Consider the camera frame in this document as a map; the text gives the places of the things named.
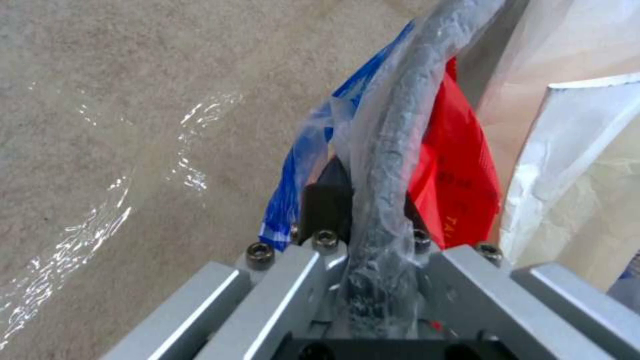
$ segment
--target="gray hose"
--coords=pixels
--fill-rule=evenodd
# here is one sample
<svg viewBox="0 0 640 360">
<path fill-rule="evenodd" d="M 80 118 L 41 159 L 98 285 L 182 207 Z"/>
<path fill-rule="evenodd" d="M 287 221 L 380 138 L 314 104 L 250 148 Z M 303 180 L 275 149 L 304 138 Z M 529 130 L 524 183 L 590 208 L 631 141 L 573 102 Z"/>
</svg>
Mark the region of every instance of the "gray hose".
<svg viewBox="0 0 640 360">
<path fill-rule="evenodd" d="M 376 73 L 351 125 L 355 189 L 346 279 L 351 333 L 404 338 L 415 323 L 413 228 L 404 200 L 445 64 L 504 0 L 442 1 Z"/>
</svg>

